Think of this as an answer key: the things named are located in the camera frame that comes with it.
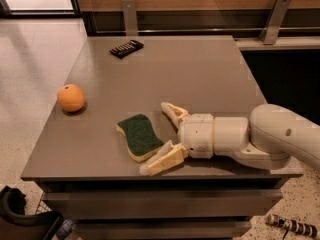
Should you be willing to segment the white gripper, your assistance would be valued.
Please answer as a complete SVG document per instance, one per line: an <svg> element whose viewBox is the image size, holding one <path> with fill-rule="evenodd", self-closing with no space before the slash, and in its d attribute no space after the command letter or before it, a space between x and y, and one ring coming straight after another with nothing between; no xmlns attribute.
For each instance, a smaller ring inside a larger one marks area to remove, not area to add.
<svg viewBox="0 0 320 240"><path fill-rule="evenodd" d="M166 142L157 153L140 166L143 176L154 176L171 169L189 156L210 159L213 156L214 117L211 114L193 114L169 102L162 102L161 109L178 130L181 143Z"/></svg>

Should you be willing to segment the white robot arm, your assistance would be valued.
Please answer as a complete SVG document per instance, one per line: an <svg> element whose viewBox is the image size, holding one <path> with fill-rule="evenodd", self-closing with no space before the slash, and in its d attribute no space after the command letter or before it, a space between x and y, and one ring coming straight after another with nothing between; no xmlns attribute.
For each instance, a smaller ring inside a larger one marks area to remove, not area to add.
<svg viewBox="0 0 320 240"><path fill-rule="evenodd" d="M266 170L285 167L291 157L320 170L320 126L278 105L262 104L249 117L189 114L163 102L162 111L178 129L178 144L167 142L140 167L153 176L176 167L188 157L226 156Z"/></svg>

